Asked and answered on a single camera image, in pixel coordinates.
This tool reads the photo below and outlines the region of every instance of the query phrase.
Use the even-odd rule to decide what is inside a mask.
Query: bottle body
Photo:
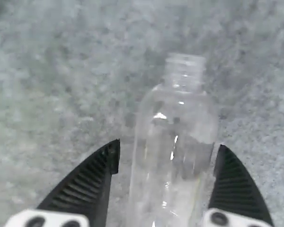
[[[199,89],[158,85],[137,116],[127,227],[188,227],[202,191],[218,118]]]

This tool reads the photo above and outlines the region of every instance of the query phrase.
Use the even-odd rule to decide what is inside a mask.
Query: ridged rubber pad
[[[85,215],[90,226],[104,227],[111,176],[118,173],[120,140],[92,153],[71,171],[37,207]]]
[[[238,157],[224,145],[218,151],[215,175],[208,208],[255,218],[274,226],[255,182]]]

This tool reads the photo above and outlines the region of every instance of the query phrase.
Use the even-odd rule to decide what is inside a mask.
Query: gray carpet
[[[124,226],[135,112],[170,51],[207,58],[219,141],[284,227],[284,0],[0,0],[0,226],[114,138]]]

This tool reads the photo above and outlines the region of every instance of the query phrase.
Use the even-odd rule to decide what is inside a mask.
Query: clear plastic bottle
[[[204,68],[203,57],[170,54],[165,82],[140,105],[126,227],[195,225],[218,131]]]

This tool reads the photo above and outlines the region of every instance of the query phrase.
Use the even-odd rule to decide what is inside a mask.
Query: bottle opening
[[[166,82],[174,88],[187,91],[200,88],[203,84],[203,72],[206,60],[204,57],[170,53],[166,59]]]

